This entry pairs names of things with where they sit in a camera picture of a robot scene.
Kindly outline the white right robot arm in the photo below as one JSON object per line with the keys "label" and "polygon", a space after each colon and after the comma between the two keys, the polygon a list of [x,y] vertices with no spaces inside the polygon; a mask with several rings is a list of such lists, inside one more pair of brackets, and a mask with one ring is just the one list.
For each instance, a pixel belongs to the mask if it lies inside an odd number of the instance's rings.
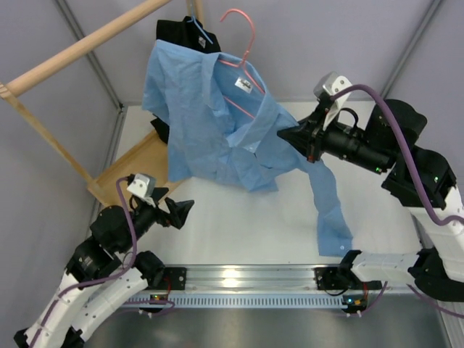
{"label": "white right robot arm", "polygon": [[[193,183],[195,199],[166,198],[173,227],[186,223],[194,258],[230,263],[306,261],[340,256],[342,286],[396,281],[442,301],[463,300],[463,203],[443,156],[416,146],[426,118],[409,104],[376,97],[365,128],[339,122],[343,94],[322,98],[297,120],[275,101],[240,108],[221,101],[174,103],[169,179]],[[374,173],[425,225],[433,249],[403,256],[352,248],[328,153]]]}

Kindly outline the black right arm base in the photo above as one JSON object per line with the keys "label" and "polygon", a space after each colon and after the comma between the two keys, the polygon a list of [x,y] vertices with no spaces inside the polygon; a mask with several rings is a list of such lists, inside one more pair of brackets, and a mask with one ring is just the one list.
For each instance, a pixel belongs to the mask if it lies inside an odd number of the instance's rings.
{"label": "black right arm base", "polygon": [[351,270],[335,266],[318,267],[314,269],[318,290],[323,291],[354,291],[381,290],[380,281],[361,281]]}

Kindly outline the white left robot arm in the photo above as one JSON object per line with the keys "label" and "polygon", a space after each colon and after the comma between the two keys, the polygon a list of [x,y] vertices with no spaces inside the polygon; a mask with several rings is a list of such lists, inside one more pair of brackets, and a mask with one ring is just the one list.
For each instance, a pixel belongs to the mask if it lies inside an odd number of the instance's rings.
{"label": "white left robot arm", "polygon": [[181,228],[193,203],[167,198],[166,187],[127,182],[130,199],[98,214],[46,309],[14,335],[17,346],[82,347],[127,299],[162,285],[165,264],[153,252],[138,252],[137,242],[155,224]]}

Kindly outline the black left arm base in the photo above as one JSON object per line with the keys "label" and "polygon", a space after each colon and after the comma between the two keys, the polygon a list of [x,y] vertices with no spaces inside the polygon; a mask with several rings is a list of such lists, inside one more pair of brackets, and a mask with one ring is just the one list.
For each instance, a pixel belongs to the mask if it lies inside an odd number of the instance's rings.
{"label": "black left arm base", "polygon": [[166,267],[159,282],[150,289],[183,291],[186,288],[187,268]]}

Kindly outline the pink wire hanger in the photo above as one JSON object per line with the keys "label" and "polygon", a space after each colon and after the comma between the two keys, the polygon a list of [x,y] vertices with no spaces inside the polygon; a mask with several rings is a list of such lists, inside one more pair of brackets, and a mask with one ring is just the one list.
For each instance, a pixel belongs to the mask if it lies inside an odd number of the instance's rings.
{"label": "pink wire hanger", "polygon": [[219,59],[218,62],[224,64],[224,65],[227,65],[229,67],[234,67],[234,68],[239,68],[242,70],[242,72],[245,74],[245,76],[248,78],[248,81],[261,93],[261,94],[265,94],[265,89],[261,86],[260,83],[258,83],[254,77],[252,76],[252,74],[248,71],[248,58],[249,58],[249,55],[251,53],[251,50],[252,50],[252,47],[254,45],[254,42],[255,42],[255,39],[256,39],[256,28],[255,28],[255,25],[254,25],[254,22],[252,20],[252,18],[245,12],[243,11],[242,9],[238,9],[238,8],[230,8],[230,9],[227,9],[224,14],[222,15],[222,17],[220,18],[220,21],[223,22],[230,14],[232,13],[236,13],[236,14],[239,14],[241,15],[246,21],[247,23],[249,24],[249,27],[250,27],[250,31],[251,31],[251,36],[250,36],[250,39],[249,39],[249,42],[247,44],[247,47],[246,49],[244,50],[244,53],[241,57],[241,60],[239,63],[232,63],[232,62],[229,62],[227,60],[224,60],[224,59]]}

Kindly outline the light blue shirt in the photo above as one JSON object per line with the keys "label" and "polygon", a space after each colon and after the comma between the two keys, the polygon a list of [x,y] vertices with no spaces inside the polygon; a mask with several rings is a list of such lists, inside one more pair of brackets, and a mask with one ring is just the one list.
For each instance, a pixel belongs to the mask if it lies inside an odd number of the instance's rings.
{"label": "light blue shirt", "polygon": [[239,62],[230,54],[156,41],[142,107],[169,126],[169,180],[197,177],[251,192],[275,191],[279,175],[301,170],[309,177],[318,212],[318,250],[343,256],[353,236],[333,172],[323,162],[309,162],[278,136],[297,121],[255,68]]}

